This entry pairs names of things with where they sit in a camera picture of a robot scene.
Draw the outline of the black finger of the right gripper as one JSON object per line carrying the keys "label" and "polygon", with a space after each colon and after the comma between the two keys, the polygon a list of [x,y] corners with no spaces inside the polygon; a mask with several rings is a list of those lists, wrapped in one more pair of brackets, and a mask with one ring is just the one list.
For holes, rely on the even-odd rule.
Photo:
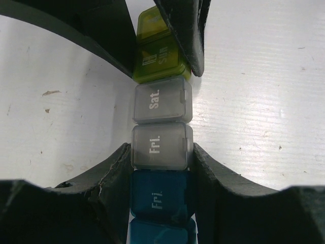
{"label": "black finger of the right gripper", "polygon": [[210,1],[155,1],[195,76],[205,69],[204,37]]}
{"label": "black finger of the right gripper", "polygon": [[136,35],[125,1],[1,1],[1,15],[58,34],[133,75]]}

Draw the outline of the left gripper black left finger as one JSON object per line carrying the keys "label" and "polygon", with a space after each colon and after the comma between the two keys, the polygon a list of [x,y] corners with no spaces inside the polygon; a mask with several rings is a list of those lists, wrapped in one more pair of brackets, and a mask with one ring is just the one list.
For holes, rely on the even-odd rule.
{"label": "left gripper black left finger", "polygon": [[126,243],[131,146],[56,187],[1,181],[1,243]]}

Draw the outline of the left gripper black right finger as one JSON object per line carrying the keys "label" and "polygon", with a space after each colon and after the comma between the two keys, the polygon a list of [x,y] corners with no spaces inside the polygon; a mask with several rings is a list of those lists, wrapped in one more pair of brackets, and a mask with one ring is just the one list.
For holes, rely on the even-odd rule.
{"label": "left gripper black right finger", "polygon": [[273,190],[193,148],[199,243],[324,243],[324,186]]}

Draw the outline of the weekly pill organizer strip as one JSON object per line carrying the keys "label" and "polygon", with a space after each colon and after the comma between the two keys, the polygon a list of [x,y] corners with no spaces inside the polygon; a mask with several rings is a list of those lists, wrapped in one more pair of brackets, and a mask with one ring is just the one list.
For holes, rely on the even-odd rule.
{"label": "weekly pill organizer strip", "polygon": [[131,243],[196,243],[191,68],[157,7],[138,18]]}

